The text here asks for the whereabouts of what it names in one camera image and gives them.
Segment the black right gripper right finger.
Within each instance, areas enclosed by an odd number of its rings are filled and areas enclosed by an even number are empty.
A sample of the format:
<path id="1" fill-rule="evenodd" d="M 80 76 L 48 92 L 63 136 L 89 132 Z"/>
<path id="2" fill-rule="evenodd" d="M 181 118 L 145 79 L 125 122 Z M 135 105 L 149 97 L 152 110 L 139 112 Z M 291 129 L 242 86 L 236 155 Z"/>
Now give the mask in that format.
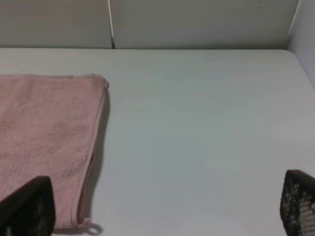
<path id="1" fill-rule="evenodd" d="M 301 170 L 287 170 L 280 217 L 288 236 L 315 234 L 315 178 Z"/>

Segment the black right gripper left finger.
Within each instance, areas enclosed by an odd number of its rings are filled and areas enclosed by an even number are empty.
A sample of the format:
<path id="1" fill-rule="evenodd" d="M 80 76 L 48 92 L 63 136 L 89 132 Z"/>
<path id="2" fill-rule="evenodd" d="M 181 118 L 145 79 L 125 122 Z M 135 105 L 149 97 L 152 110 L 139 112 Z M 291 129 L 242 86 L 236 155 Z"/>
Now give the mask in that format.
<path id="1" fill-rule="evenodd" d="M 2 236 L 50 236 L 55 226 L 51 179 L 38 176 L 0 202 Z"/>

